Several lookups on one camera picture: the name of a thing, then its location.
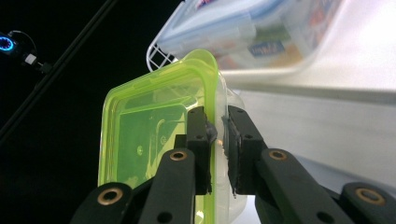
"green plastic lid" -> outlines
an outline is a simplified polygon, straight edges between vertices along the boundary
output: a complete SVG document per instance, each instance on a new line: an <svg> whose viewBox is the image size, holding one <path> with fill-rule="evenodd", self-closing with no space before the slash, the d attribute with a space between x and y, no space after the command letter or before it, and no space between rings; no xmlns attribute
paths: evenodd
<svg viewBox="0 0 396 224"><path fill-rule="evenodd" d="M222 114L226 107L223 84L214 57L198 49L111 90L103 111L99 185L121 182L134 189L154 177L163 153L173 149L176 134L186 133L190 109L203 106L210 122L221 123L216 118L222 117L217 107ZM214 149L212 153L215 174ZM212 183L217 183L215 175ZM196 197L196 223L215 223L216 184L212 187L212 195Z"/></svg>

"white plastic container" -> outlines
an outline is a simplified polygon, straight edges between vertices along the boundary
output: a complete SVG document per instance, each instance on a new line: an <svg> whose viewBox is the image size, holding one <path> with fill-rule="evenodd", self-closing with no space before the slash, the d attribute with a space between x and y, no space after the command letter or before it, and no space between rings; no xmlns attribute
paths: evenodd
<svg viewBox="0 0 396 224"><path fill-rule="evenodd" d="M184 57L207 49L221 70L293 67L311 56L341 0L187 0L158 46Z"/></svg>

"plastic food container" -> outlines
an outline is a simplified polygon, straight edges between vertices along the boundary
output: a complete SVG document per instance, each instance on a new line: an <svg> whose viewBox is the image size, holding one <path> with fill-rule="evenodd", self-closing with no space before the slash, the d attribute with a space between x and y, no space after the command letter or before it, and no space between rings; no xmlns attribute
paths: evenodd
<svg viewBox="0 0 396 224"><path fill-rule="evenodd" d="M122 182L134 189L154 177L163 153L173 149L176 134L186 133L188 111L203 106L218 139L211 156L213 192L196 196L195 222L228 223L246 203L243 196L229 203L221 118L228 117L227 99L232 97L214 57L201 49L111 90L103 111L99 185Z"/></svg>
<svg viewBox="0 0 396 224"><path fill-rule="evenodd" d="M187 0L158 46L184 57L207 49L221 70L292 67L318 48L341 0Z"/></svg>

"black background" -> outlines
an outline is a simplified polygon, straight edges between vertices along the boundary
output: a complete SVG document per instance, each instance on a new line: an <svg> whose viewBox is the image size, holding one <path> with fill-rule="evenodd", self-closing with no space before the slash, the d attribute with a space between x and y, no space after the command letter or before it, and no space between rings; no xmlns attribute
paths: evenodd
<svg viewBox="0 0 396 224"><path fill-rule="evenodd" d="M3 0L0 32L24 31L55 64L105 2ZM178 3L117 1L27 111L0 148L0 223L70 221L97 184L106 94L149 72L146 50ZM0 62L2 126L44 76L5 55Z"/></svg>

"printed label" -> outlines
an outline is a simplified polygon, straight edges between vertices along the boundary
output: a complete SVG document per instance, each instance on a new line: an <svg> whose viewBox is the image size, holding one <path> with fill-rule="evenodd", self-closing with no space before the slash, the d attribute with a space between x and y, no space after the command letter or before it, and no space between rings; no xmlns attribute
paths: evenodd
<svg viewBox="0 0 396 224"><path fill-rule="evenodd" d="M210 3L214 2L216 0L200 0L198 5L197 5L197 9L200 9L201 7L207 6Z"/></svg>
<svg viewBox="0 0 396 224"><path fill-rule="evenodd" d="M252 45L248 48L250 53L255 57L271 56L285 51L280 41L276 42L261 42L259 44Z"/></svg>

